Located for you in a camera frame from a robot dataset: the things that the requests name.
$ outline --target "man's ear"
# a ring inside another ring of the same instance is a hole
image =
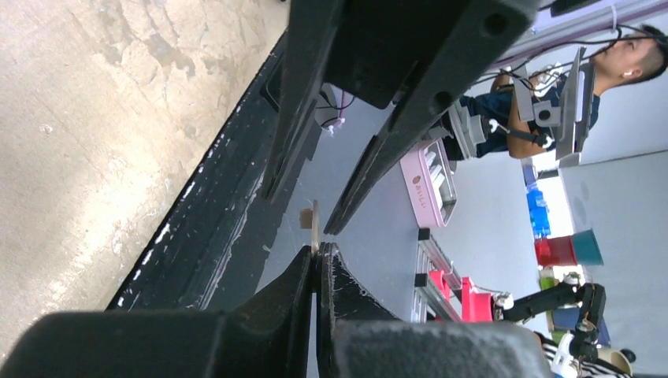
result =
[[[622,74],[624,80],[633,80],[641,77],[643,74],[642,69],[630,69]]]

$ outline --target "pink container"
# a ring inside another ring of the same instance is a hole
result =
[[[462,279],[462,320],[471,323],[494,320],[492,294],[479,293],[469,277]]]
[[[401,159],[400,165],[417,225],[420,228],[445,227],[457,195],[443,141],[418,143]]]

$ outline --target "man's arm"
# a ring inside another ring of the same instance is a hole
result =
[[[508,128],[519,132],[531,132],[529,124],[520,120],[520,113],[518,111],[518,96],[513,94],[513,102],[510,105],[510,116],[508,117]],[[512,158],[524,159],[532,156],[542,154],[545,149],[528,140],[515,138],[514,136],[506,136],[508,143],[508,154]]]
[[[510,75],[506,73],[500,73],[494,78],[494,81],[492,81],[492,88],[490,88],[490,92],[494,93],[497,92],[501,87],[505,87],[506,85],[510,84]]]

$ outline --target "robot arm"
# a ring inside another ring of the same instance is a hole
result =
[[[596,342],[605,301],[603,286],[597,283],[583,283],[580,286],[577,281],[564,280],[555,287],[518,299],[512,308],[502,309],[500,313],[506,321],[520,322],[551,309],[581,302],[580,316],[568,351],[577,360],[595,361],[598,358]]]

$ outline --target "black plastic bracket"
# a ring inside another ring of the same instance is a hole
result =
[[[333,243],[303,247],[286,270],[228,314],[107,311],[44,317],[0,370],[16,376],[306,377],[318,293],[320,377],[552,377],[531,332],[513,324],[411,324],[347,270]]]

